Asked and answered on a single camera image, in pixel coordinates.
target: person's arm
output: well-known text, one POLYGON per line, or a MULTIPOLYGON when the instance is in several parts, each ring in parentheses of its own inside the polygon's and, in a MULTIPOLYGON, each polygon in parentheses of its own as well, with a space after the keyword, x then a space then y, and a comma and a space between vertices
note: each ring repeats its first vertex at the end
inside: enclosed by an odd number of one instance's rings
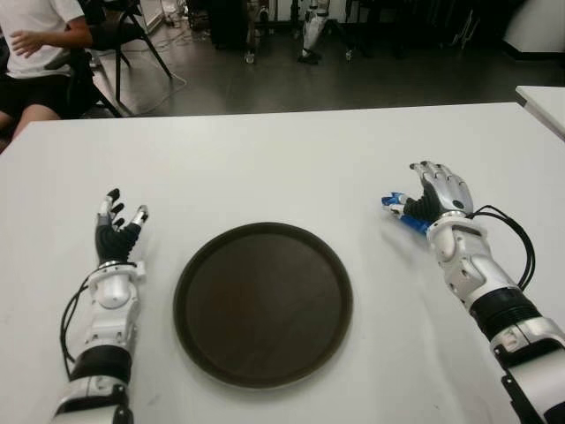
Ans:
POLYGON ((11 34, 14 52, 28 58, 41 47, 48 45, 65 49, 80 49, 92 46, 92 35, 84 17, 67 22, 68 29, 59 32, 16 31, 11 34))

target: white t-shirt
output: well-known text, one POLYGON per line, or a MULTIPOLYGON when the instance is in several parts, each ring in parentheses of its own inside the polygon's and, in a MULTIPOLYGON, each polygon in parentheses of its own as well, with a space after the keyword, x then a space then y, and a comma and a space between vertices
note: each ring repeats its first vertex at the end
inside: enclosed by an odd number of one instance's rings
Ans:
POLYGON ((64 49, 43 46, 29 58, 16 56, 10 35, 19 30, 63 32, 67 22, 83 15, 77 0, 0 0, 0 27, 10 47, 8 75, 19 79, 69 75, 68 66, 56 71, 45 70, 45 65, 63 53, 64 49))

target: person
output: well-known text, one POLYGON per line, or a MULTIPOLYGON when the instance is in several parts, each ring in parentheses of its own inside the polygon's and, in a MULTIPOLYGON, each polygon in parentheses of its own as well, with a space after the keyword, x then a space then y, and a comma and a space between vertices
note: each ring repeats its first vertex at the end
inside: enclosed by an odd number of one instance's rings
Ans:
POLYGON ((16 126, 13 138, 33 121, 65 118, 71 69, 45 65, 65 49, 92 46, 92 35, 77 0, 2 0, 0 27, 10 49, 0 75, 0 132, 16 126))

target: black cable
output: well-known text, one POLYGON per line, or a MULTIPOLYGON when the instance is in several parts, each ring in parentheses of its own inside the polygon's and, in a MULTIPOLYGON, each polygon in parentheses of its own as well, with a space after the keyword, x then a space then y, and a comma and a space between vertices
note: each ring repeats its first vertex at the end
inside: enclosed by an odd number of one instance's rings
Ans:
POLYGON ((473 219, 475 216, 490 216, 499 219, 500 221, 503 221, 522 240, 522 243, 524 244, 524 249, 526 251, 526 264, 524 267, 524 272, 520 280, 518 281, 517 285, 522 291, 524 291, 525 288, 530 283, 531 279, 533 278, 533 274, 536 269, 536 253, 533 248, 533 244, 531 243, 530 237, 519 223, 517 223, 510 216, 506 215, 504 212, 502 212, 498 208, 495 208, 492 205, 485 205, 482 208, 478 209, 476 212, 470 214, 468 217, 469 219, 473 219), (499 215, 492 212, 483 212, 484 209, 492 209, 495 212, 497 212, 497 214, 499 215))
POLYGON ((67 377, 69 380, 71 379, 71 370, 69 369, 69 361, 71 363, 75 362, 75 359, 72 357, 71 353, 69 352, 69 347, 67 346, 67 331, 69 326, 71 325, 72 317, 74 316, 75 311, 77 310, 77 305, 79 304, 80 295, 88 289, 88 278, 95 272, 100 271, 104 268, 115 267, 116 265, 132 265, 133 267, 137 268, 137 264, 135 262, 121 262, 121 263, 113 263, 108 265, 107 267, 98 268, 97 270, 90 273, 87 278, 80 284, 79 289, 72 295, 71 299, 67 303, 67 306, 64 309, 63 316, 61 317, 61 324, 59 327, 59 342, 61 344, 61 352, 63 354, 63 363, 64 363, 64 370, 67 373, 67 377))

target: black shorts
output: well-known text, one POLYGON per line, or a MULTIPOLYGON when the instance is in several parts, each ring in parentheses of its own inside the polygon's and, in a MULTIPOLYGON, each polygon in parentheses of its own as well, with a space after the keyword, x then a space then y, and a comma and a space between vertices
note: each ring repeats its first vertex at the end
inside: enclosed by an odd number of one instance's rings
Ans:
POLYGON ((0 111, 19 119, 25 108, 40 104, 53 110, 59 117, 69 115, 67 87, 69 77, 49 75, 46 77, 15 79, 0 76, 0 111))

